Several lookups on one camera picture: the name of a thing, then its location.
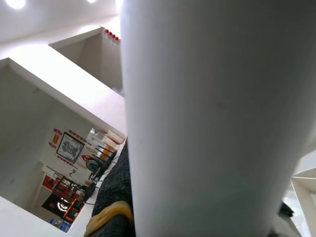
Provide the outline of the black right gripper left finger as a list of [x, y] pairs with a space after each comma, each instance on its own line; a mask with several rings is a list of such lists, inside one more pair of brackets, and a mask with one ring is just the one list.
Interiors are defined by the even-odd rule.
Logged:
[[[92, 216], [117, 201], [126, 201], [133, 214], [127, 143], [124, 144], [117, 163], [101, 184]], [[116, 216], [89, 237], [135, 237], [134, 223], [130, 224], [124, 217]]]

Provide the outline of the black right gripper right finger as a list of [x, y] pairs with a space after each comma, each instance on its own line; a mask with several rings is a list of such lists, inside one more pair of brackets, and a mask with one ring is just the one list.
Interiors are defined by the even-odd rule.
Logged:
[[294, 211], [283, 201], [277, 215], [273, 218], [269, 237], [294, 237], [291, 217]]

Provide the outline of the white plastic table leg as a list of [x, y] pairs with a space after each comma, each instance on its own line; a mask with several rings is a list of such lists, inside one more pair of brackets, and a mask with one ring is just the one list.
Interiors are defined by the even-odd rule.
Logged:
[[137, 237], [266, 237], [316, 124], [316, 0], [124, 0]]

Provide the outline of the yellow rubber band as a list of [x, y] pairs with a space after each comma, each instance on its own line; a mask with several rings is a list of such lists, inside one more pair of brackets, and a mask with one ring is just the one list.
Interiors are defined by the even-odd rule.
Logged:
[[130, 205], [126, 201], [117, 201], [105, 207], [100, 213], [92, 216], [86, 225], [84, 237], [89, 237], [92, 233], [106, 225], [116, 216], [124, 217], [128, 223], [134, 223], [134, 217]]

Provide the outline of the cardboard box stack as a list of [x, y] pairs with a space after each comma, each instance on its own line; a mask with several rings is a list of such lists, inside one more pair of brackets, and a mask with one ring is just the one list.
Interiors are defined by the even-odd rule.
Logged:
[[99, 128], [91, 128], [87, 141], [94, 145], [99, 145], [101, 147], [109, 146], [117, 150], [119, 146], [125, 141], [125, 138], [117, 135], [111, 130], [103, 131]]

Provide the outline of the black framed picture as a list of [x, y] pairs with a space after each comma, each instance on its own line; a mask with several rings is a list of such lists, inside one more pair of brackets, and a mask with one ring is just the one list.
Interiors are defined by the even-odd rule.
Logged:
[[84, 143], [68, 133], [62, 135], [56, 153], [70, 163], [74, 164], [84, 149]]

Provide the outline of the blue box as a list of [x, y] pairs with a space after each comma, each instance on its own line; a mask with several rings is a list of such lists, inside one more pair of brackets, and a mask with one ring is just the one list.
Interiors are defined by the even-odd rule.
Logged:
[[57, 227], [58, 229], [60, 229], [61, 231], [67, 233], [71, 223], [67, 222], [66, 220], [63, 219], [51, 219], [49, 221], [49, 223], [55, 227]]

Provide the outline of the red white shelf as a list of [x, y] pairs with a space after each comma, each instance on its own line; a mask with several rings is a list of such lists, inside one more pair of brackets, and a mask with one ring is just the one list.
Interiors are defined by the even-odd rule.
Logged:
[[84, 206], [82, 201], [86, 188], [86, 185], [79, 185], [56, 173], [53, 177], [45, 175], [31, 213], [47, 222], [54, 219], [73, 223]]

